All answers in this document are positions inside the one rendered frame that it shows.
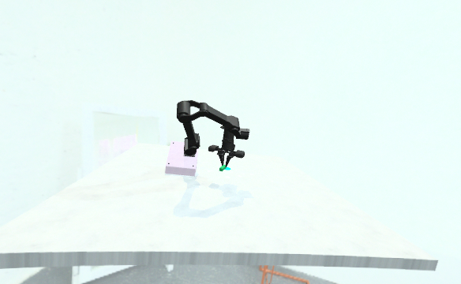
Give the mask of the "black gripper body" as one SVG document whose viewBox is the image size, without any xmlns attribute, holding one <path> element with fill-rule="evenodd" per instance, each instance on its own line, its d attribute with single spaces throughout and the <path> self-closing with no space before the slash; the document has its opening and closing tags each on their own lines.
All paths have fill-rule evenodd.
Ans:
<svg viewBox="0 0 461 284">
<path fill-rule="evenodd" d="M 245 156 L 245 152 L 240 151 L 240 150 L 232 151 L 233 143 L 234 143 L 234 139 L 223 138 L 221 148 L 219 148 L 219 146 L 217 145 L 211 145 L 208 147 L 208 151 L 211 151 L 211 152 L 218 151 L 217 154 L 223 154 L 225 152 L 225 153 L 229 153 L 229 156 L 235 155 L 235 157 L 242 159 Z"/>
</svg>

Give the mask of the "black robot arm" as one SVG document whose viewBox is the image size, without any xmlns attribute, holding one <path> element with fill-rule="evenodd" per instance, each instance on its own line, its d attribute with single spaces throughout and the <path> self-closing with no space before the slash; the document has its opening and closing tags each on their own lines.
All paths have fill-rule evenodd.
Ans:
<svg viewBox="0 0 461 284">
<path fill-rule="evenodd" d="M 199 109 L 194 114 L 191 114 L 191 107 Z M 187 137 L 185 138 L 184 156 L 195 157 L 197 149 L 201 146 L 199 133 L 194 132 L 192 121 L 199 117 L 209 118 L 222 126 L 224 129 L 223 138 L 248 140 L 249 129 L 242 129 L 239 125 L 239 120 L 235 116 L 227 116 L 218 110 L 212 108 L 207 103 L 199 103 L 193 100 L 181 101 L 177 104 L 177 119 L 184 126 Z"/>
</svg>

